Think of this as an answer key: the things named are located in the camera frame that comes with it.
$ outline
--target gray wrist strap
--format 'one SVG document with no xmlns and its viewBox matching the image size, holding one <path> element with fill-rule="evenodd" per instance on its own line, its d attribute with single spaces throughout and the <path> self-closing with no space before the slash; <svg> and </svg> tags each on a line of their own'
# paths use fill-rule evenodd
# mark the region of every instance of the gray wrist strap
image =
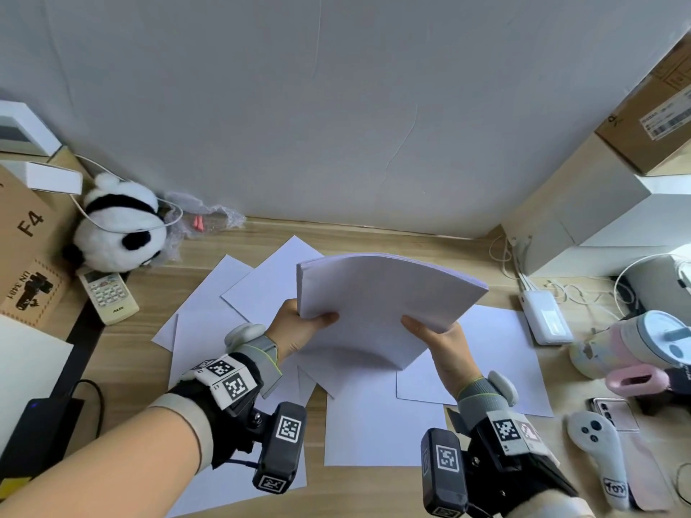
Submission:
<svg viewBox="0 0 691 518">
<path fill-rule="evenodd" d="M 276 344 L 268 336 L 262 335 L 232 349 L 232 352 L 244 354 L 259 368 L 261 380 L 264 382 L 264 387 L 259 392 L 267 398 L 276 389 L 283 375 L 276 364 L 278 358 Z"/>
<path fill-rule="evenodd" d="M 461 391 L 458 396 L 458 413 L 464 429 L 463 435 L 469 436 L 473 428 L 487 417 L 489 411 L 509 410 L 509 402 L 499 394 L 486 379 L 475 380 Z"/>
<path fill-rule="evenodd" d="M 197 445 L 199 446 L 199 469 L 197 472 L 202 472 L 212 464 L 212 428 L 199 405 L 183 396 L 167 392 L 154 400 L 149 407 L 161 407 L 173 411 L 183 417 L 192 428 L 197 436 Z"/>
</svg>

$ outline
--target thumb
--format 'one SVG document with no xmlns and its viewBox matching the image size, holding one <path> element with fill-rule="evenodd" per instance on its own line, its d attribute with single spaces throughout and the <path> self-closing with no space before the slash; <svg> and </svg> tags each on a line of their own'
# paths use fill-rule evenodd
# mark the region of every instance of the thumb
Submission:
<svg viewBox="0 0 691 518">
<path fill-rule="evenodd" d="M 340 316 L 338 313 L 326 313 L 317 316 L 316 318 L 312 318 L 310 320 L 310 323 L 314 326 L 315 329 L 319 330 L 329 327 L 329 325 L 336 323 L 339 320 L 339 318 Z"/>
<path fill-rule="evenodd" d="M 401 324 L 408 330 L 408 332 L 425 342 L 427 347 L 436 347 L 439 344 L 441 335 L 431 330 L 424 323 L 404 314 L 401 317 Z"/>
</svg>

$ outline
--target barcode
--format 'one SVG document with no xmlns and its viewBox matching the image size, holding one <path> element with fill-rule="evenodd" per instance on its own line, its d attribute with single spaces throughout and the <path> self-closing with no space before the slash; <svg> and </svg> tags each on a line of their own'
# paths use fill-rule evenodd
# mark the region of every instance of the barcode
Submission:
<svg viewBox="0 0 691 518">
<path fill-rule="evenodd" d="M 691 116 L 691 108 L 685 110 L 681 114 L 678 114 L 677 116 L 675 116 L 674 118 L 669 120 L 667 123 L 663 123 L 658 128 L 653 129 L 651 134 L 653 136 L 659 136 L 663 132 L 667 132 L 667 131 L 671 132 L 674 129 L 678 129 L 679 127 L 681 127 L 683 125 L 682 121 L 687 119 L 689 116 Z"/>
</svg>

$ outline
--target person's left hand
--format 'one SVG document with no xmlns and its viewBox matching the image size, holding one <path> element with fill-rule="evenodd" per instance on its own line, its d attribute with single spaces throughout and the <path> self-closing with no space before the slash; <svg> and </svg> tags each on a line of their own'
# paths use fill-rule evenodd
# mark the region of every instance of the person's left hand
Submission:
<svg viewBox="0 0 691 518">
<path fill-rule="evenodd" d="M 305 347 L 318 330 L 329 327 L 338 319 L 338 313 L 322 314 L 311 320 L 300 318 L 298 300 L 293 298 L 283 302 L 265 335 L 276 344 L 280 363 L 295 351 Z"/>
</svg>

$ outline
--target black cable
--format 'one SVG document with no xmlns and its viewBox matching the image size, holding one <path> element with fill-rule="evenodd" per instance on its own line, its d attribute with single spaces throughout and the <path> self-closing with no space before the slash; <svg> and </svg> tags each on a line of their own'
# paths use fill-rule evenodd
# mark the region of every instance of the black cable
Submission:
<svg viewBox="0 0 691 518">
<path fill-rule="evenodd" d="M 477 505 L 472 505 L 470 502 L 468 502 L 468 509 L 474 510 L 476 513 L 483 514 L 487 518 L 492 518 L 492 515 L 487 511 L 480 509 Z"/>
<path fill-rule="evenodd" d="M 226 460 L 224 463 L 239 463 L 240 465 L 246 465 L 253 469 L 259 469 L 259 464 L 255 462 L 245 462 L 244 460 Z"/>
<path fill-rule="evenodd" d="M 106 399 L 103 396 L 103 391 L 101 391 L 101 388 L 98 386 L 98 383 L 94 382 L 93 380 L 87 380 L 86 378 L 82 378 L 74 384 L 72 392 L 70 392 L 70 398 L 72 397 L 72 395 L 74 394 L 74 390 L 77 389 L 77 386 L 80 383 L 88 383 L 89 385 L 93 386 L 93 388 L 96 389 L 96 394 L 98 394 L 98 423 L 96 424 L 96 438 L 98 438 L 101 435 L 101 428 L 103 427 L 103 417 L 106 412 Z"/>
<path fill-rule="evenodd" d="M 679 477 L 681 476 L 681 471 L 691 465 L 691 462 L 682 463 L 677 469 L 677 476 L 674 477 L 674 491 L 682 502 L 686 505 L 691 505 L 691 501 L 687 500 L 684 496 L 681 496 L 681 491 L 679 491 Z"/>
</svg>

